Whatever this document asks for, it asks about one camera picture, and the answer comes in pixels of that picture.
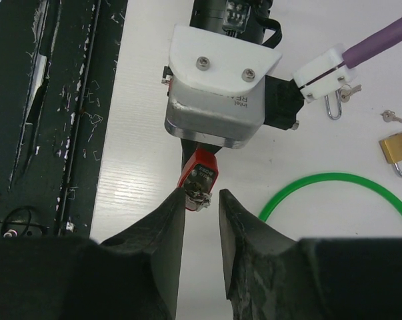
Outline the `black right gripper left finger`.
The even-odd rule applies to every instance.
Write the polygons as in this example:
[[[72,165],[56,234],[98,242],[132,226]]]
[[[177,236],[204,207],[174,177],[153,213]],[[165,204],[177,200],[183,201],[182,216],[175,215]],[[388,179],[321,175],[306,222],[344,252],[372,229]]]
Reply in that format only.
[[[174,319],[185,196],[96,243],[0,238],[0,319]]]

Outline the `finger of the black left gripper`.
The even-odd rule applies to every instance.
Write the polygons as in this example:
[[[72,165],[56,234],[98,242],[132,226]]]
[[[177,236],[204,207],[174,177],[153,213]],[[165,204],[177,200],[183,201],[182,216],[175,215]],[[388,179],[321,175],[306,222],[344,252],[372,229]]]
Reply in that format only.
[[[181,148],[182,173],[194,169],[196,165],[202,165],[215,173],[219,172],[216,154],[221,150],[220,146],[182,139]]]

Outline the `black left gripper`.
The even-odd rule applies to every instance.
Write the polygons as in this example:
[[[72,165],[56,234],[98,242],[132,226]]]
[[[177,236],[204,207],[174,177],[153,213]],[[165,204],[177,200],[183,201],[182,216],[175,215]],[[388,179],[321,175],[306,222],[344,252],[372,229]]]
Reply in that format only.
[[[272,5],[272,0],[195,0],[189,25],[264,47],[276,47],[283,33],[281,24],[269,17]]]

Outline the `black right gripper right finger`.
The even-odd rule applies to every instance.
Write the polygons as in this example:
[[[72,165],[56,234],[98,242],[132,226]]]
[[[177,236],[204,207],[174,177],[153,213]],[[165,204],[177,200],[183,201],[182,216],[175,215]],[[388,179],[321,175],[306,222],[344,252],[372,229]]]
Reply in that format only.
[[[234,319],[402,319],[402,238],[292,240],[219,194]]]

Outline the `red cable lock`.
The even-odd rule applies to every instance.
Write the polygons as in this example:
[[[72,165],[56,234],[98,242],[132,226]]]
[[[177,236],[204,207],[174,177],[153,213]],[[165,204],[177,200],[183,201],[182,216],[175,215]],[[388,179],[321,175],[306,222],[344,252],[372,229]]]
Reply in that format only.
[[[219,172],[215,173],[202,165],[196,165],[194,169],[181,173],[177,186],[184,189],[189,183],[199,183],[203,186],[204,190],[211,192],[218,175]]]

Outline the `keys of red lock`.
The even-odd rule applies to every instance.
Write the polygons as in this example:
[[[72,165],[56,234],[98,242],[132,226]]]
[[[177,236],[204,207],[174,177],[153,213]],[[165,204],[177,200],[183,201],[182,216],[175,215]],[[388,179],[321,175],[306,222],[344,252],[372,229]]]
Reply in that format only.
[[[204,190],[199,183],[189,183],[185,187],[185,208],[189,211],[200,211],[210,206],[212,193]]]

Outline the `small brass padlock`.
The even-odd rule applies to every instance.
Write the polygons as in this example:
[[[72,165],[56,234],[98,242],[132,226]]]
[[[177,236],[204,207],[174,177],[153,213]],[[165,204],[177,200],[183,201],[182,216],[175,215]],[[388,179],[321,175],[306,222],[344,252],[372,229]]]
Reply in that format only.
[[[327,111],[327,116],[330,120],[332,121],[337,121],[341,118],[342,116],[342,106],[341,106],[341,96],[340,96],[340,90],[335,91],[335,106],[331,106],[331,100],[330,96],[326,95],[325,98],[325,107]]]

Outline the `keys of large padlock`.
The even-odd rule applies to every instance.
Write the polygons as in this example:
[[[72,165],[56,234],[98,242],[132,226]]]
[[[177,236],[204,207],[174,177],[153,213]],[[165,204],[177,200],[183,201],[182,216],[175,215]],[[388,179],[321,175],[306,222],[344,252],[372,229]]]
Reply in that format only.
[[[396,116],[394,111],[385,110],[384,112],[382,112],[381,116],[382,116],[384,122],[387,122],[387,123],[390,123],[390,122],[402,123],[402,118]]]

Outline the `large brass padlock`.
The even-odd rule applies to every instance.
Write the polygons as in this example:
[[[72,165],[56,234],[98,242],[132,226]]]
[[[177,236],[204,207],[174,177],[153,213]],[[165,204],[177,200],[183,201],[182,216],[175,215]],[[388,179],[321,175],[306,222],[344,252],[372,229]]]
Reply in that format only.
[[[402,131],[390,135],[379,141],[379,145],[384,154],[385,160],[392,165],[396,174],[402,178]]]

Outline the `keys of small padlock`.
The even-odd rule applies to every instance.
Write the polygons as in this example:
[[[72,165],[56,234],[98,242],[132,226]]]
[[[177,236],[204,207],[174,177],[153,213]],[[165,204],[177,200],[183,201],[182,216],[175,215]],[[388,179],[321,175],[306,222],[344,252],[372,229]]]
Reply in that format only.
[[[356,85],[354,87],[351,87],[350,85],[345,85],[339,91],[340,99],[343,103],[346,103],[354,94],[360,92],[361,90],[362,85]]]

